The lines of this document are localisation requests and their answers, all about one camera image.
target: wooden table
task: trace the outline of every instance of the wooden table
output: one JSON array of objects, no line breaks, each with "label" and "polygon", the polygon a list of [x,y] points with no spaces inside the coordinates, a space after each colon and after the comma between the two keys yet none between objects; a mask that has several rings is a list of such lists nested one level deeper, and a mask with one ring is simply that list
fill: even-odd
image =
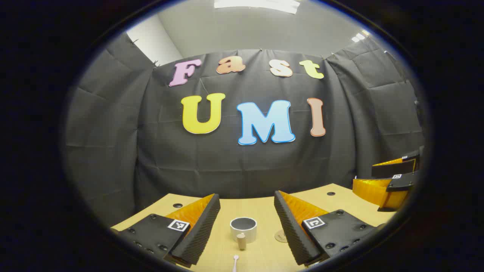
[{"label": "wooden table", "polygon": [[[394,212],[378,212],[378,206],[367,202],[345,187],[329,184],[320,188],[293,193],[328,212],[343,209],[370,225],[387,222]],[[175,211],[174,203],[188,205],[200,198],[168,194],[151,206],[113,226],[124,230],[151,213],[167,215]],[[278,242],[274,235],[282,229],[281,221],[274,208],[274,197],[247,199],[220,199],[221,209],[213,224],[212,233],[197,265],[190,270],[195,272],[231,271],[233,256],[239,255],[238,272],[294,272],[304,269],[297,265],[287,243]],[[252,217],[257,221],[257,239],[247,244],[241,251],[230,236],[229,223],[236,217]]]}]

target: round coaster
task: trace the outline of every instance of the round coaster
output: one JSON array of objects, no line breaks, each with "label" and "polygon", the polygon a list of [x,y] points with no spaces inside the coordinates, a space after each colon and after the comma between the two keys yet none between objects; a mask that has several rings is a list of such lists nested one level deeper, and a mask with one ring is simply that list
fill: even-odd
[{"label": "round coaster", "polygon": [[286,235],[284,234],[284,230],[280,230],[276,232],[274,237],[279,242],[287,243],[287,238],[286,238]]}]

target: screw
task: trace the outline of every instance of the screw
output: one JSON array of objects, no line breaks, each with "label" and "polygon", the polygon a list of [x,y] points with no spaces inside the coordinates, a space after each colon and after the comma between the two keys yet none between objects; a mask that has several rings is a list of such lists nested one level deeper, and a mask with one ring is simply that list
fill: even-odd
[{"label": "screw", "polygon": [[164,246],[164,245],[162,245],[162,244],[158,244],[157,246],[158,246],[158,248],[159,248],[159,249],[161,249],[161,250],[165,250],[165,251],[166,251],[166,250],[168,249],[166,246]]}]

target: pink letter f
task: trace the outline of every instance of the pink letter f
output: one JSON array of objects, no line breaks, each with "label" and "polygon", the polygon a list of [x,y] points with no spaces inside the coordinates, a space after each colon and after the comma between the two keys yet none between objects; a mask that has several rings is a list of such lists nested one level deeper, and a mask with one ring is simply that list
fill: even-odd
[{"label": "pink letter f", "polygon": [[175,74],[173,75],[173,80],[170,82],[169,86],[173,87],[185,84],[188,81],[188,79],[185,78],[185,74],[187,76],[192,76],[195,72],[194,65],[200,66],[201,64],[201,60],[189,60],[175,64]]}]

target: white wall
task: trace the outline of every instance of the white wall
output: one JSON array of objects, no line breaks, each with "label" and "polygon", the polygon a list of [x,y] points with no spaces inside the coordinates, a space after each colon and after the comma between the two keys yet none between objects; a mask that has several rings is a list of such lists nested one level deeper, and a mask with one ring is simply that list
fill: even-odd
[{"label": "white wall", "polygon": [[151,16],[127,31],[129,38],[156,65],[182,58],[158,16]]},{"label": "white wall", "polygon": [[179,1],[158,13],[184,57],[237,49],[331,56],[363,29],[348,15],[314,0],[296,14],[265,8],[214,9],[213,0]]}]

